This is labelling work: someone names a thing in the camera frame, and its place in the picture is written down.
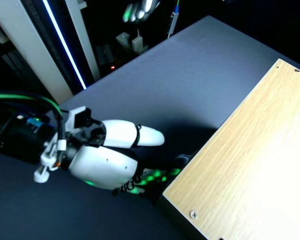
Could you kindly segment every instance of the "screw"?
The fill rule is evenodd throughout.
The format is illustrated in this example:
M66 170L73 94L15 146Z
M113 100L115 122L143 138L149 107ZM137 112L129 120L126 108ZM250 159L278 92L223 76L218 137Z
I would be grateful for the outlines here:
M190 218L192 219L197 219L198 218L198 213L196 211L191 211L190 212Z

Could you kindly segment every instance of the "wooden surface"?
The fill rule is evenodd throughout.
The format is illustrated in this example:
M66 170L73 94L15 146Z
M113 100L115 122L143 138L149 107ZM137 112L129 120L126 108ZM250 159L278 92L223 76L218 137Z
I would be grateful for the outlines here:
M209 240L300 239L300 71L279 59L163 196Z

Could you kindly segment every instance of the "led light strip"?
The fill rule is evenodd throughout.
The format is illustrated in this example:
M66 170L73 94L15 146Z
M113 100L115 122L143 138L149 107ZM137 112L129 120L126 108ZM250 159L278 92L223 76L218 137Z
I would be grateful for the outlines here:
M48 3L47 0L42 0L42 2L43 2L43 4L44 4L44 6L45 6L46 11L47 11L48 14L49 14L49 17L50 17L50 19L51 19L51 21L52 21L52 23L53 23L53 26L54 26L54 28L55 28L55 30L56 30L56 33L58 34L58 36L59 36L59 38L60 38L60 40L61 40L61 43L62 43L62 45L63 45L63 47L64 47L64 50L65 50L66 54L67 54L68 57L69 57L69 60L70 60L72 66L73 66L73 68L74 68L74 71L75 71L76 75L78 76L78 78L79 78L79 80L80 80L80 83L81 83L83 89L86 90L87 87L86 87L86 85L85 85L85 82L84 82L84 80L82 79L82 77L81 77L81 75L80 75L80 72L79 72L79 70L78 70L78 68L77 68L77 65L76 65L76 63L75 63L75 61L74 61L74 58L72 57L72 55L71 55L71 53L70 53L70 51L69 51L69 48L68 48L68 46L67 46L67 44L66 44L66 41L65 41L65 39L64 39L64 36L62 35L62 33L61 33L61 31L60 31L60 28L59 28L59 26L58 26L58 24L57 24L57 21L56 21L56 19L55 19L55 16L54 16L54 14L53 14L52 11L51 11L51 8L50 8L50 6L49 6L49 3Z

